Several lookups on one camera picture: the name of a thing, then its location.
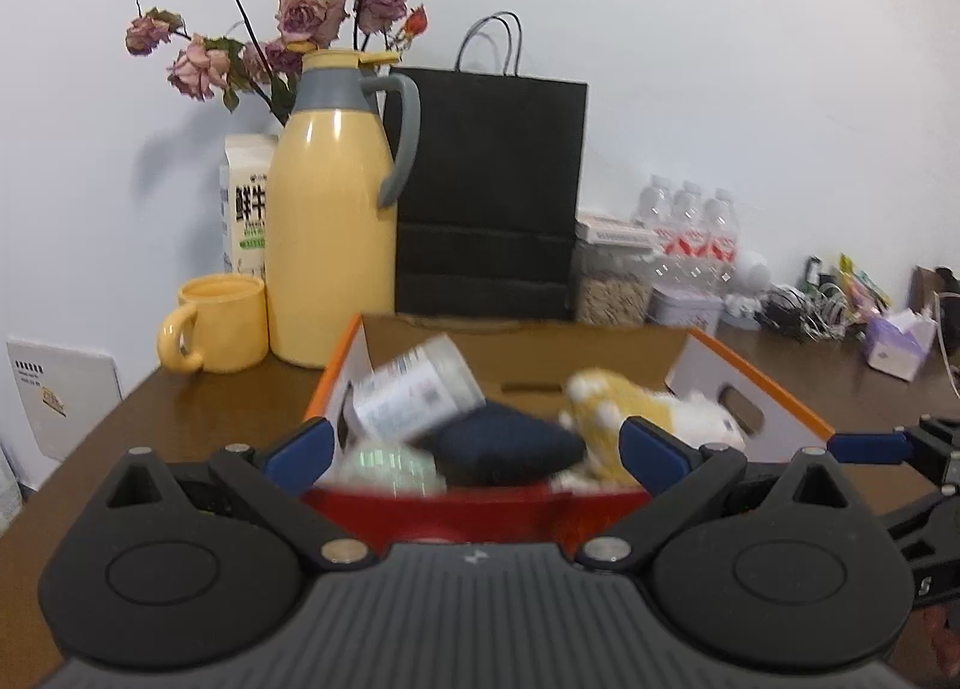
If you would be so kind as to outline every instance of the white logo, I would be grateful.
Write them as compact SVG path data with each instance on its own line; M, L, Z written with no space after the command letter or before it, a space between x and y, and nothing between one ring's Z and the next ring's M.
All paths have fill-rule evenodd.
M477 550L474 550L473 553L464 554L464 561L468 562L469 564L472 564L473 566L480 564L480 562L488 558L490 558L490 555L488 555L486 550L477 549Z

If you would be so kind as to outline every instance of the black circular disc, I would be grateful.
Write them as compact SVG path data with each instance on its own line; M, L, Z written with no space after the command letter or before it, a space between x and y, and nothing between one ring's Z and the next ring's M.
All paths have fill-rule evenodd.
M785 507L696 526L661 550L651 589L725 661L819 673L877 657L904 627L913 579L880 525L850 516Z
M202 664L261 640L299 599L296 556L266 529L134 510L65 544L43 574L40 605L66 654L133 670Z

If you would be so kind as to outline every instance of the wooden table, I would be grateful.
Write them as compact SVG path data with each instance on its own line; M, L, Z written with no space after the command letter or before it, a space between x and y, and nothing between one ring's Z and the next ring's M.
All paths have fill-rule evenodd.
M918 382L907 385L868 370L856 346L800 345L766 332L731 329L722 331L721 338L837 430L888 430L924 412L960 417L960 402L933 358ZM29 689L61 661L37 606L37 579L126 449L147 445L170 462L180 462L204 459L231 442L268 444L299 424L317 379L317 372L275 358L237 375L184 378L160 370L107 416L0 538L0 687ZM877 512L930 489L906 467L848 471ZM925 685L936 678L915 621L904 633L894 664Z

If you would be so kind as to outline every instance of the silver screw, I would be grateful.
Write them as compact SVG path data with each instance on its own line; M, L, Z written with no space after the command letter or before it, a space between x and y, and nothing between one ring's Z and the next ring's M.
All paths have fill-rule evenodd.
M584 554L594 561L620 561L630 555L630 543L619 537L594 537L584 543Z
M320 555L334 564L354 564L367 558L368 553L370 553L370 549L352 537L330 540L330 542L323 544L323 548L320 549Z

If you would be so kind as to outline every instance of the stuffed animal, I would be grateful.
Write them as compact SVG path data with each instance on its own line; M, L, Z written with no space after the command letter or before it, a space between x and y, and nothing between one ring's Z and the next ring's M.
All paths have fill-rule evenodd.
M733 416L701 393L677 399L641 388L616 372L588 369L568 379L565 394L568 406L560 413L560 423L584 438L589 470L599 481L637 486L620 464L618 448L620 427L634 415L691 448L708 442L723 442L741 451L746 447Z

